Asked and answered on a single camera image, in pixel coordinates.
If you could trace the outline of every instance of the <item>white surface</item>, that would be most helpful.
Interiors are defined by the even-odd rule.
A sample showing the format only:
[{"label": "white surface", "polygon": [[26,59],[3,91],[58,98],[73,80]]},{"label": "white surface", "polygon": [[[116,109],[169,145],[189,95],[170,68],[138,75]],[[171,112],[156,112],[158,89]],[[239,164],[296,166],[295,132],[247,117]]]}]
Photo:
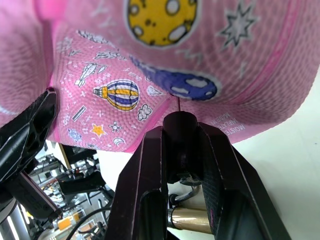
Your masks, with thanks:
[{"label": "white surface", "polygon": [[[301,108],[284,123],[235,148],[258,171],[292,240],[320,239],[320,74]],[[115,189],[128,153],[98,153],[102,176]],[[189,188],[175,184],[170,192]],[[201,197],[188,206],[204,206]],[[174,231],[181,240],[212,240],[208,234]]]}]

